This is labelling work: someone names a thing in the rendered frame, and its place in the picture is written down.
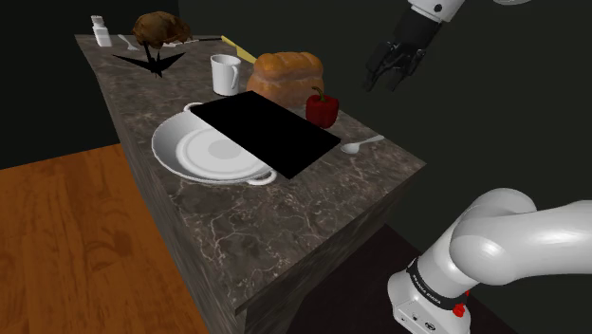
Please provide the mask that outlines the yellow handled knife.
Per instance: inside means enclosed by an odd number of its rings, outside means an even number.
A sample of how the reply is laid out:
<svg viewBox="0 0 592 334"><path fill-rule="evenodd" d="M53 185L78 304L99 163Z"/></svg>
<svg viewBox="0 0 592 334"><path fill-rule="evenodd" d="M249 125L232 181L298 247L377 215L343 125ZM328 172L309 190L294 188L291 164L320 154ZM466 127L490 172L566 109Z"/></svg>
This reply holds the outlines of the yellow handled knife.
<svg viewBox="0 0 592 334"><path fill-rule="evenodd" d="M241 58L251 64L254 64L256 62L256 58L253 55L248 53L245 49L243 49L242 47L240 47L239 45L237 45L236 43L234 43L232 40L230 40L228 37L226 37L224 35L221 35L219 37L190 39L189 41L187 41L187 43L201 42L201 41L222 41L225 44L234 47L236 50L236 54L239 58Z"/></svg>

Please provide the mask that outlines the golden bread loaf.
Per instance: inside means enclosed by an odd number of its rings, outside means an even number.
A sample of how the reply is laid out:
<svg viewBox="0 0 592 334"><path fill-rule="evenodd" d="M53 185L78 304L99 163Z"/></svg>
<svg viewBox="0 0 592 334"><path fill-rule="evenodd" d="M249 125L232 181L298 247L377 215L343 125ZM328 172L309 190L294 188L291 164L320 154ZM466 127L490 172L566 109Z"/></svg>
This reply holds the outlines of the golden bread loaf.
<svg viewBox="0 0 592 334"><path fill-rule="evenodd" d="M324 66L309 52L276 52L262 54L254 63L246 90L254 91L272 102L286 107L304 106L324 90Z"/></svg>

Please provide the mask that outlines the white mug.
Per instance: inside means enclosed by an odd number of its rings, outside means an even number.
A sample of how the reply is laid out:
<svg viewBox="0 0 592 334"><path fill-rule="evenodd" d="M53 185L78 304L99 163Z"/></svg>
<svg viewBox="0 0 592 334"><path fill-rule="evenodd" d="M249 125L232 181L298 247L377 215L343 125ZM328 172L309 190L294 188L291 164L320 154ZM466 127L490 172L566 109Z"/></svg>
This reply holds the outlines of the white mug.
<svg viewBox="0 0 592 334"><path fill-rule="evenodd" d="M236 95L239 90L241 60L235 56L211 56L213 92L224 97Z"/></svg>

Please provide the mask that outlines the white spoon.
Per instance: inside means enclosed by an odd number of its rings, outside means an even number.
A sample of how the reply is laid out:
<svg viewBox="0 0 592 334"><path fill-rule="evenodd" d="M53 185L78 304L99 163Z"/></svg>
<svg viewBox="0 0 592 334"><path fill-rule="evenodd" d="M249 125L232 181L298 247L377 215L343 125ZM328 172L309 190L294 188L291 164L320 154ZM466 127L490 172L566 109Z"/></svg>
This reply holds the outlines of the white spoon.
<svg viewBox="0 0 592 334"><path fill-rule="evenodd" d="M380 141L383 139L384 139L383 135L377 135L377 136L374 136L372 138L365 139L362 141L346 143L345 145L343 145L341 147L341 150L346 154L355 155L359 152L359 150L363 144L376 142L376 141Z"/></svg>

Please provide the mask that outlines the black paper crane figure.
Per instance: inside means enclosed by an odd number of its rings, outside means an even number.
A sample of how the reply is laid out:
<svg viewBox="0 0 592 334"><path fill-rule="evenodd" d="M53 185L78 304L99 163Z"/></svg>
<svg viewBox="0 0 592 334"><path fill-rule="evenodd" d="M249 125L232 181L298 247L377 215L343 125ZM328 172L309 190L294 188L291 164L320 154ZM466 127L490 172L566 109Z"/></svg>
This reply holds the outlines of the black paper crane figure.
<svg viewBox="0 0 592 334"><path fill-rule="evenodd" d="M117 56L117 58L124 60L125 62L131 63L133 65L137 65L139 67L145 68L145 69L149 70L151 73L154 73L155 75L158 75L159 77L162 77L162 72L164 70L168 69L172 64L174 64L178 59L180 59L184 55L184 52L182 52L182 53L178 53L176 55L161 59L159 54L157 54L157 57L154 58L151 56L148 44L146 42L143 43L143 47L144 47L144 50L145 50L145 53L147 56L146 61L132 59L132 58L123 57L123 56Z"/></svg>

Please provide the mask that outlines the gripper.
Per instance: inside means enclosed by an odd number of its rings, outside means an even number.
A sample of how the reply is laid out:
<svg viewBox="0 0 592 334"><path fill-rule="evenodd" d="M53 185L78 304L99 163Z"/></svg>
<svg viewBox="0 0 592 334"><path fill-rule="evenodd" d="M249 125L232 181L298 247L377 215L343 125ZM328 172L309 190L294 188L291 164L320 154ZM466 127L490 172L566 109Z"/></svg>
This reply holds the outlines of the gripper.
<svg viewBox="0 0 592 334"><path fill-rule="evenodd" d="M404 79L414 74L440 28L440 23L407 9L396 25L393 42L379 43L366 62L363 89L371 91L379 77L392 67L397 56L404 56L398 60L389 82L389 90L394 91Z"/></svg>

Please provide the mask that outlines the red bell pepper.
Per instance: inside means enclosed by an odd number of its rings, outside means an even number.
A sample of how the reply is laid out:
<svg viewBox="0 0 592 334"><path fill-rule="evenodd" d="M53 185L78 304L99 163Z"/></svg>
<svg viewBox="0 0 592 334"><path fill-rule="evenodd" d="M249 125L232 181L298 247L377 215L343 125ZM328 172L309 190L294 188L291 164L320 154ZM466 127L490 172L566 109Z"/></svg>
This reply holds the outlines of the red bell pepper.
<svg viewBox="0 0 592 334"><path fill-rule="evenodd" d="M318 86L312 86L312 89L317 94L310 96L306 100L305 118L311 123L327 129L335 123L338 117L339 100L325 95Z"/></svg>

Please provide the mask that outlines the white shaker bottle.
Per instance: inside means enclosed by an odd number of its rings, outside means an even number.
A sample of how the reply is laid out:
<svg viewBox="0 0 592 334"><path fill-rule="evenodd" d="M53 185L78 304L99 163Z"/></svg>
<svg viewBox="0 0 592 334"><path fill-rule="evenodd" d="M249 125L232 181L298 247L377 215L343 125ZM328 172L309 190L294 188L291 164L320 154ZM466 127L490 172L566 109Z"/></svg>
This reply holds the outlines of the white shaker bottle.
<svg viewBox="0 0 592 334"><path fill-rule="evenodd" d="M91 21L97 44L100 47L111 47L112 41L103 18L100 15L92 15Z"/></svg>

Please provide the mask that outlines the white two-handled pan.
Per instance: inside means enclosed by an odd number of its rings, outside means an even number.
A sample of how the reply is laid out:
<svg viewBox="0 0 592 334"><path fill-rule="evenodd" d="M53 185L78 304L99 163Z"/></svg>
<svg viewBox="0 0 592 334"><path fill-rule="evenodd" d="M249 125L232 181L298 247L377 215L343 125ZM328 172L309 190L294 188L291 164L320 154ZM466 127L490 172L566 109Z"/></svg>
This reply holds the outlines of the white two-handled pan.
<svg viewBox="0 0 592 334"><path fill-rule="evenodd" d="M196 116L196 102L165 120L155 130L155 158L171 173L207 184L270 184L277 177L261 159Z"/></svg>

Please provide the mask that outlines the brown crusty round bread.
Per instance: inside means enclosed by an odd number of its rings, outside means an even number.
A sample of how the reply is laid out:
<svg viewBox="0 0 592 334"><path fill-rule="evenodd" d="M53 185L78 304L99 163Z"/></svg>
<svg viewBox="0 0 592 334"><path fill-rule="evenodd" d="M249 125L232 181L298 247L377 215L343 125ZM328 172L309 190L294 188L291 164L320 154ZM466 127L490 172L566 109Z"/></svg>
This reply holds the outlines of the brown crusty round bread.
<svg viewBox="0 0 592 334"><path fill-rule="evenodd" d="M132 34L140 45L147 44L154 49L161 49L164 44L174 41L184 43L193 39L190 26L179 17L165 11L141 15L133 26Z"/></svg>

